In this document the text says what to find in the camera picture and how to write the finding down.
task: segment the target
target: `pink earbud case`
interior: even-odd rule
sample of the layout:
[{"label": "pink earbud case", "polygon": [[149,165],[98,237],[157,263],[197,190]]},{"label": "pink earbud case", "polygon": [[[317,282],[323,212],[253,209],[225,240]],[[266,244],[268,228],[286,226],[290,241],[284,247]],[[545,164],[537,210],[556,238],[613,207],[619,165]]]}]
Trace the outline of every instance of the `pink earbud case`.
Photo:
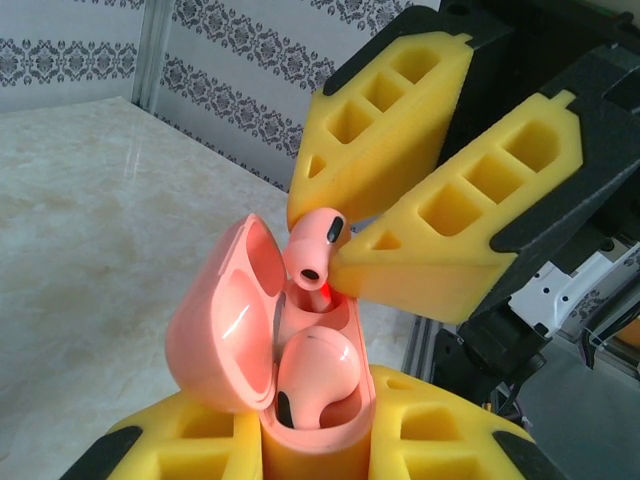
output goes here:
[{"label": "pink earbud case", "polygon": [[[299,241],[295,248],[302,248],[308,241],[304,232],[302,237],[292,235],[290,244]],[[322,250],[324,246],[314,251],[310,245],[309,265],[322,274],[322,262],[312,257],[328,252]],[[286,301],[278,338],[274,339],[274,315],[282,292]],[[307,294],[287,278],[282,255],[267,225],[250,214],[220,237],[174,314],[166,336],[169,369],[187,395],[219,411],[260,412],[265,478],[304,478],[304,472],[292,470],[292,464],[309,468],[314,460],[322,464],[326,455],[368,459],[364,450],[368,452],[375,391],[357,300],[331,292],[332,308],[315,313],[309,311]],[[276,417],[276,358],[293,335],[313,326],[336,330],[353,344],[360,361],[360,380],[351,395],[324,408],[322,428],[296,430],[285,427]],[[304,462],[296,462],[296,456],[304,457]],[[282,458],[289,460],[289,466],[283,465]],[[340,472],[338,477],[359,478],[368,464],[354,461],[350,468],[351,472]]]}]

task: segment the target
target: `wireless earbud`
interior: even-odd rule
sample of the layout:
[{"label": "wireless earbud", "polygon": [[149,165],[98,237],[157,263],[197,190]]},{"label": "wireless earbud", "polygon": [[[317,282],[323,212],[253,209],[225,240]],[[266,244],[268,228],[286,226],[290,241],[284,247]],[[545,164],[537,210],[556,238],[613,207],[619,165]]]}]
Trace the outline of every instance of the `wireless earbud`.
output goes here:
[{"label": "wireless earbud", "polygon": [[298,430],[319,429],[324,408],[351,395],[360,373],[355,347],[337,330],[314,326],[296,333],[284,347],[278,371],[280,423]]},{"label": "wireless earbud", "polygon": [[320,290],[329,276],[331,254],[350,235],[345,217],[333,208],[318,208],[302,217],[282,252],[293,281],[303,290]]}]

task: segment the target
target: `yellow foam gripper base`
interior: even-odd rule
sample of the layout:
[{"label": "yellow foam gripper base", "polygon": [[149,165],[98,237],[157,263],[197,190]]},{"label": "yellow foam gripper base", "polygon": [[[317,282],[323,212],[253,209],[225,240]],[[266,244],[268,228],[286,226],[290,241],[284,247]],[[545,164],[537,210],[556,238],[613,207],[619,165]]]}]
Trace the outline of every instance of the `yellow foam gripper base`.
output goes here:
[{"label": "yellow foam gripper base", "polygon": [[116,424],[142,435],[109,480],[260,480],[262,446],[255,412],[232,415],[177,393]]},{"label": "yellow foam gripper base", "polygon": [[473,56],[470,38],[398,38],[335,94],[313,94],[290,188],[290,229],[319,207],[350,223],[378,215],[433,171]]},{"label": "yellow foam gripper base", "polygon": [[573,99],[535,94],[333,257],[338,291],[449,324],[465,321],[516,258],[491,238],[582,165]]},{"label": "yellow foam gripper base", "polygon": [[[523,480],[492,438],[494,431],[507,431],[532,441],[522,429],[392,369],[372,366],[371,374],[377,404],[368,479]],[[110,432],[127,426],[141,427],[143,433],[109,480],[263,478],[255,412],[218,413],[178,393],[122,420]],[[325,476],[315,469],[305,478]]]},{"label": "yellow foam gripper base", "polygon": [[369,480],[524,480],[495,431],[533,439],[456,395],[386,367],[371,368],[378,399]]}]

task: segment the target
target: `wallpaper with damask pattern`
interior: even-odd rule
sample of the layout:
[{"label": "wallpaper with damask pattern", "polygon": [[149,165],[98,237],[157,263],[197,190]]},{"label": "wallpaper with damask pattern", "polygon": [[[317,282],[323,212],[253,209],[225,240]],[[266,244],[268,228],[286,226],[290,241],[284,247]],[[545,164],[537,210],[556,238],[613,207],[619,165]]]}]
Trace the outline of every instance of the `wallpaper with damask pattern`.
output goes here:
[{"label": "wallpaper with damask pattern", "polygon": [[131,99],[144,0],[20,0],[0,14],[0,113]]},{"label": "wallpaper with damask pattern", "polygon": [[311,93],[411,4],[176,0],[154,114],[287,191]]}]

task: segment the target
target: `case lid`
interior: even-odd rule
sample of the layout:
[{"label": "case lid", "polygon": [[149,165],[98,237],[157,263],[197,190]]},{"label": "case lid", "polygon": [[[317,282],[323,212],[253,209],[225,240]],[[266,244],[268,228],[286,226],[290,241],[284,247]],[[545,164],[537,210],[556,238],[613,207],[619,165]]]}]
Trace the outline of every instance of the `case lid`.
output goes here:
[{"label": "case lid", "polygon": [[225,412],[271,404],[273,317],[285,280],[278,244],[259,216],[220,237],[167,332],[169,370],[185,393]]}]

